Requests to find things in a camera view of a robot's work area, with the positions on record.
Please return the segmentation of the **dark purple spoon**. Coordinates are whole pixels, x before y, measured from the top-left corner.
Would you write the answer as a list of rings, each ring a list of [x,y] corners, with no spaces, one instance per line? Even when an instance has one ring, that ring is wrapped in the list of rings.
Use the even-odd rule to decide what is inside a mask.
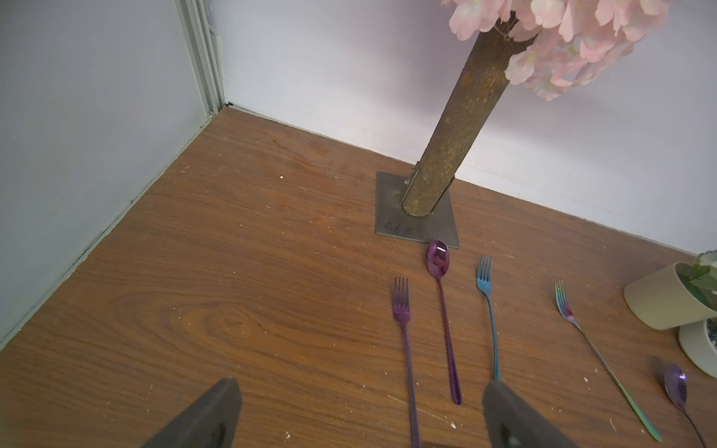
[[[706,448],[707,444],[701,432],[699,431],[694,420],[689,416],[686,410],[687,388],[686,375],[683,370],[677,364],[669,363],[665,367],[663,384],[668,399],[678,410],[683,413],[687,421],[692,426],[693,431],[696,433],[696,436],[698,437],[698,440],[700,441],[701,445]]]

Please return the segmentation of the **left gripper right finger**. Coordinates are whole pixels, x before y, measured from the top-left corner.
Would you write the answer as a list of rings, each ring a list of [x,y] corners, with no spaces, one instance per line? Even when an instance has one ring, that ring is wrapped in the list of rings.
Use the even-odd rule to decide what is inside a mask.
[[[488,383],[482,404],[492,447],[576,447],[503,382]]]

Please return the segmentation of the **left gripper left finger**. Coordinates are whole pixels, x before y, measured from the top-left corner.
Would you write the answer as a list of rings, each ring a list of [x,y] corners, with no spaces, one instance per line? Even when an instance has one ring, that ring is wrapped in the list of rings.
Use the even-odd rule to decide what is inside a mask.
[[[143,447],[231,447],[242,407],[235,378],[218,381]]]

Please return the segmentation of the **blue fork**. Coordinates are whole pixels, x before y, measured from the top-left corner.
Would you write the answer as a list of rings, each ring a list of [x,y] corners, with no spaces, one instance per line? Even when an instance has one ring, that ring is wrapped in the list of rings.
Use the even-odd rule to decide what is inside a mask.
[[[496,381],[500,381],[502,380],[502,370],[500,369],[499,336],[497,332],[493,300],[491,299],[493,292],[492,267],[493,259],[489,256],[482,256],[476,273],[476,286],[487,299],[493,345],[493,378]]]

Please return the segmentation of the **rainbow iridescent fork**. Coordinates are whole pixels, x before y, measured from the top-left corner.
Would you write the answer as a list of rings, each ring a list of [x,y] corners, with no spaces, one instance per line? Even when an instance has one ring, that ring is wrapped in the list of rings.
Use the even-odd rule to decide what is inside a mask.
[[[568,322],[571,322],[578,330],[582,333],[582,336],[584,336],[584,339],[586,339],[587,343],[607,371],[608,375],[612,378],[614,381],[614,384],[616,384],[617,388],[620,390],[624,398],[626,399],[628,405],[631,407],[633,412],[638,416],[640,419],[640,422],[642,422],[642,425],[646,429],[646,431],[651,435],[651,437],[657,441],[657,442],[663,442],[663,438],[661,434],[658,432],[658,430],[655,428],[655,426],[652,424],[652,422],[649,420],[646,414],[642,412],[642,409],[640,406],[634,401],[633,397],[628,393],[626,388],[622,385],[620,380],[617,378],[617,376],[612,371],[610,365],[608,362],[603,358],[601,353],[599,352],[599,349],[593,344],[589,336],[587,335],[586,331],[581,327],[581,325],[576,320],[573,311],[571,310],[571,306],[569,305],[567,294],[564,287],[564,282],[562,280],[558,280],[555,283],[555,294],[556,294],[556,307],[558,308],[558,312],[560,315],[567,320]]]

